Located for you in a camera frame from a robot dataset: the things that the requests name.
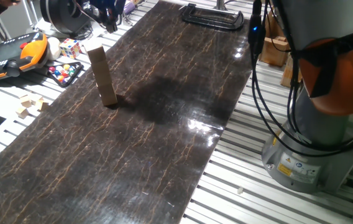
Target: white surface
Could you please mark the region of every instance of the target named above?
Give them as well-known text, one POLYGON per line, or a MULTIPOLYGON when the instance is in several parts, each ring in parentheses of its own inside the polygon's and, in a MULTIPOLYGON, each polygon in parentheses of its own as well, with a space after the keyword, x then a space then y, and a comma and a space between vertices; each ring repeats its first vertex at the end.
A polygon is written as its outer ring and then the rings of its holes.
MULTIPOLYGON (((146 1, 129 19, 135 24, 156 2, 146 1)), ((190 2, 203 7, 216 5, 215 0, 190 2)), ((249 18, 252 5, 250 1, 231 2, 227 8, 241 10, 244 17, 249 18)), ((108 50, 129 28, 119 26, 116 33, 100 34, 98 40, 108 50)), ((84 70, 89 68, 85 52, 76 60, 85 66, 84 70)), ((75 61, 61 56, 51 65, 71 62, 75 61)), ((264 97, 270 102, 270 109, 279 122, 284 122, 288 90, 279 85, 282 72, 263 63, 259 63, 257 70, 260 87, 269 92, 264 92, 264 97)), ((282 187, 267 174, 260 153, 270 133, 259 118, 250 87, 251 80, 247 82, 181 223, 353 223, 352 188, 343 186, 336 194, 320 192, 308 195, 282 187), (237 193, 240 187, 243 188, 242 194, 237 193)), ((52 102, 62 91, 63 88, 40 72, 4 80, 0 86, 0 116, 6 121, 0 126, 0 152, 40 113, 31 107, 31 115, 26 119, 18 118, 15 109, 19 105, 19 96, 36 93, 52 102)))

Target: marble-patterned board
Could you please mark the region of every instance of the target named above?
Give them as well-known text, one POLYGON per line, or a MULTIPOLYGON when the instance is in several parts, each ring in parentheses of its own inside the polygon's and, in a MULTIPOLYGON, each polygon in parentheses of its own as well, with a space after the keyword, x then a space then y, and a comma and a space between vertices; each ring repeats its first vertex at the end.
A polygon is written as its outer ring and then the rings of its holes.
POLYGON ((0 223, 178 223, 250 75, 246 23, 224 32, 159 2, 0 153, 0 223))

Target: wooden piece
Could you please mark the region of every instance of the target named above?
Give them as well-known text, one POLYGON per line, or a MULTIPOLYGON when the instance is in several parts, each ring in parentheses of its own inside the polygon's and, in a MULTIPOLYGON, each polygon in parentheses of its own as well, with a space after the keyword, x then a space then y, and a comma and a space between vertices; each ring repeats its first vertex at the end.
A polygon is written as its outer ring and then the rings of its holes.
POLYGON ((35 106, 40 110, 46 110, 49 107, 49 103, 45 102, 44 100, 39 100, 36 102, 35 106))
POLYGON ((27 115, 29 115, 29 112, 27 111, 26 107, 21 106, 18 109, 16 109, 16 114, 18 117, 25 119, 27 115))
MULTIPOLYGON (((274 39, 273 43, 279 50, 290 49, 287 42, 274 39)), ((287 60, 288 53, 281 52, 277 49, 273 46, 271 38, 265 37, 264 48, 262 49, 260 60, 271 65, 282 67, 287 60)))
POLYGON ((276 39, 276 40, 279 40, 279 41, 287 42, 287 38, 285 38, 285 37, 280 37, 280 36, 278 36, 278 37, 276 37, 275 39, 276 39))
POLYGON ((282 29, 277 24, 276 19, 272 13, 268 14, 267 21, 265 23, 266 38, 264 41, 264 47, 260 55, 259 60, 270 65, 276 65, 282 67, 287 60, 288 53, 281 52, 279 50, 289 50, 290 46, 286 42, 286 38, 283 34, 282 29))
POLYGON ((33 105, 36 105, 36 103, 40 100, 44 100, 44 98, 41 96, 41 95, 38 95, 38 94, 34 94, 31 96, 31 102, 33 105))
MULTIPOLYGON (((286 68, 284 69, 284 73, 282 76, 282 80, 280 81, 280 84, 285 87, 291 87, 291 78, 293 77, 293 59, 291 58, 291 55, 288 55, 287 59, 287 64, 286 68)), ((298 81, 300 82, 302 79, 302 74, 301 70, 298 74, 298 81)))
POLYGON ((21 105, 26 107, 26 108, 29 108, 32 106, 32 102, 30 101, 30 98, 28 95, 25 95, 25 96, 22 96, 20 97, 21 99, 21 105))
POLYGON ((116 93, 112 85, 109 65, 106 61, 106 55, 102 44, 98 40, 91 40, 85 44, 91 68, 94 73, 96 86, 99 90, 102 104, 104 106, 114 105, 117 103, 116 93))

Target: sticker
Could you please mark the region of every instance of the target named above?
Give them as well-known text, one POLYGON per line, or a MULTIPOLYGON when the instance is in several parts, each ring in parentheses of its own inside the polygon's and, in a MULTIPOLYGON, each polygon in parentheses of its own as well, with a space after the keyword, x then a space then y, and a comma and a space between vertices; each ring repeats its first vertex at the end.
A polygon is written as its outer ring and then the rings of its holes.
POLYGON ((277 169, 294 180, 312 184, 318 175, 320 166, 306 164, 283 153, 277 169))

